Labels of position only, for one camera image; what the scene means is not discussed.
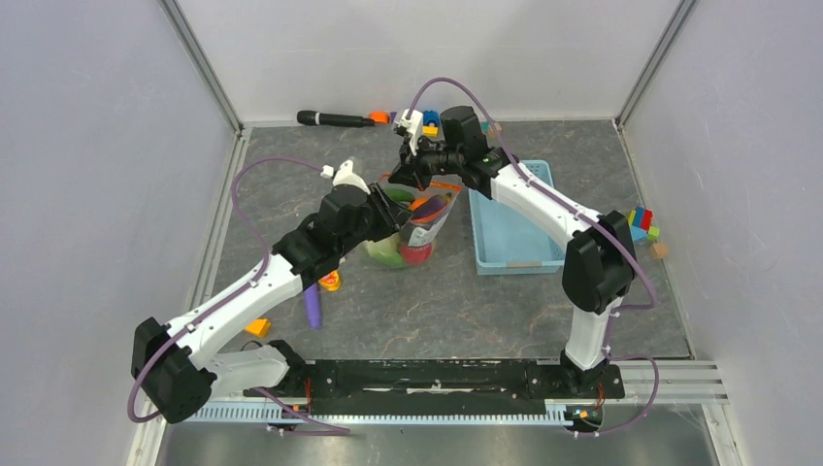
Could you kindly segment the green cucumber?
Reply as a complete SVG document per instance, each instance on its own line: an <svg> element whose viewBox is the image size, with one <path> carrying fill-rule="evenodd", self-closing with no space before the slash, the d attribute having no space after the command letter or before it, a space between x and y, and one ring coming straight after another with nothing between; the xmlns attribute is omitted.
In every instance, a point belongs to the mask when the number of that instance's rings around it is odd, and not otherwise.
<svg viewBox="0 0 823 466"><path fill-rule="evenodd" d="M391 200L397 203L410 204L416 199L416 196L412 192L399 187L386 187L384 192Z"/></svg>

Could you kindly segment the purple eggplant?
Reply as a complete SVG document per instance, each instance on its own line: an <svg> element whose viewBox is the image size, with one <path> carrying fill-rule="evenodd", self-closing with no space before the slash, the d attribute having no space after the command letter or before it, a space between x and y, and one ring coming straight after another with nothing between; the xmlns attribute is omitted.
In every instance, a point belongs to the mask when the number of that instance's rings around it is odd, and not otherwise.
<svg viewBox="0 0 823 466"><path fill-rule="evenodd" d="M429 197L425 210L423 212L412 212L414 220L422 220L431 216L436 216L441 210L446 208L451 201L451 194L435 194Z"/></svg>

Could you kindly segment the clear zip top bag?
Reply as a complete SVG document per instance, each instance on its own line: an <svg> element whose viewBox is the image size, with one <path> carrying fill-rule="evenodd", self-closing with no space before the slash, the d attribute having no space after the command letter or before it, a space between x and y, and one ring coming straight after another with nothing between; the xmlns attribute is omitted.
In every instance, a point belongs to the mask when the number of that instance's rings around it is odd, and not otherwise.
<svg viewBox="0 0 823 466"><path fill-rule="evenodd" d="M383 188L399 187L412 192L417 198L430 197L435 194L451 194L451 201L446 208L441 210L436 216L431 216L422 220L411 219L404 224L401 230L397 233L400 237L400 244L408 244L409 246L422 246L432 242L436 242L436 237L447 220L447 217L457 200L459 194L462 192L462 187L452 183L431 182L429 187L425 190L418 190L401 184L391 183L389 181L389 174L385 173L379 178L379 184ZM401 206L409 209L407 203L399 203Z"/></svg>

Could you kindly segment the light blue plastic basket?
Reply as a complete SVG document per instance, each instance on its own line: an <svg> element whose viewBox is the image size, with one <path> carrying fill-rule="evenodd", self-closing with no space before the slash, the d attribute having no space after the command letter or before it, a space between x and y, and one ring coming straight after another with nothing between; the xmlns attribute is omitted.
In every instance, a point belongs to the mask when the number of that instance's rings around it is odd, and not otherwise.
<svg viewBox="0 0 823 466"><path fill-rule="evenodd" d="M562 249L523 215L474 190L469 204L479 275L553 274L561 269Z"/></svg>

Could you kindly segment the green white cabbage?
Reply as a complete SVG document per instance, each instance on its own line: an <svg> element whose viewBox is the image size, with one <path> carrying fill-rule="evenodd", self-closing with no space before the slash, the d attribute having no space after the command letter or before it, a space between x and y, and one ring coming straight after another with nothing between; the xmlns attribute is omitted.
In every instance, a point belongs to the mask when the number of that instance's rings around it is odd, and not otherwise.
<svg viewBox="0 0 823 466"><path fill-rule="evenodd" d="M406 266L402 254L399 252L400 237L397 233L383 240L365 243L366 254L377 263L389 268L403 268Z"/></svg>

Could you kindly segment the orange fruit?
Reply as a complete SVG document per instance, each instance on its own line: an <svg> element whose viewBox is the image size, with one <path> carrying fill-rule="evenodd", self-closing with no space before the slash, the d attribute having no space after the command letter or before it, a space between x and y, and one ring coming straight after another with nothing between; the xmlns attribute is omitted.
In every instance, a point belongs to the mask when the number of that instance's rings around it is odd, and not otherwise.
<svg viewBox="0 0 823 466"><path fill-rule="evenodd" d="M410 203L409 209L415 213L423 212L425 210L425 206L427 205L428 201L430 200L429 197L421 197L415 199L413 202Z"/></svg>

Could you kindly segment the red apple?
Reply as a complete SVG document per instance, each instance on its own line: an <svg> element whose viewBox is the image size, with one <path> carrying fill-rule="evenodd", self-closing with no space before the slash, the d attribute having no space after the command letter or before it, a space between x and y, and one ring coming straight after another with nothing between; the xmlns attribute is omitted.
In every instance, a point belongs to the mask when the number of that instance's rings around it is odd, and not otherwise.
<svg viewBox="0 0 823 466"><path fill-rule="evenodd" d="M429 260L433 253L434 245L434 242L422 246L400 244L398 246L398 252L407 266L417 266Z"/></svg>

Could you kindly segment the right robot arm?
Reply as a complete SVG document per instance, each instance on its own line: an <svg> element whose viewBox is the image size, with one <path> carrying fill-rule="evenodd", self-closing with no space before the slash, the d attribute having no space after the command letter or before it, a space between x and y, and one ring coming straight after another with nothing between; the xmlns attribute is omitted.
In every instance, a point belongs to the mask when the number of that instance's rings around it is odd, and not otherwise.
<svg viewBox="0 0 823 466"><path fill-rule="evenodd" d="M454 175L467 188L530 220L564 251L563 290L574 315L561 353L563 388L584 396L600 381L608 357L609 317L628 293L637 272L627 218L601 215L544 183L516 156L489 146L473 108L458 106L441 114L443 136L424 134L423 114L406 109L396 116L403 139L391 183L422 190L433 177Z"/></svg>

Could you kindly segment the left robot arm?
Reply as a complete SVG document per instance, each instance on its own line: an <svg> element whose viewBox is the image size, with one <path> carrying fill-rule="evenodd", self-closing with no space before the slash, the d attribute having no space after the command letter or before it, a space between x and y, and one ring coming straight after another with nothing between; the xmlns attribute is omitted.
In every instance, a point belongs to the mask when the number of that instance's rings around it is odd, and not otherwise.
<svg viewBox="0 0 823 466"><path fill-rule="evenodd" d="M411 218L412 211L376 183L333 187L317 212L265 248L261 262L217 296L166 324L150 317L136 327L129 397L143 391L158 416L178 423L199 411L220 382L240 381L230 364L251 373L252 386L297 393L305 370L275 347L215 356L252 320L338 269L357 246L389 238Z"/></svg>

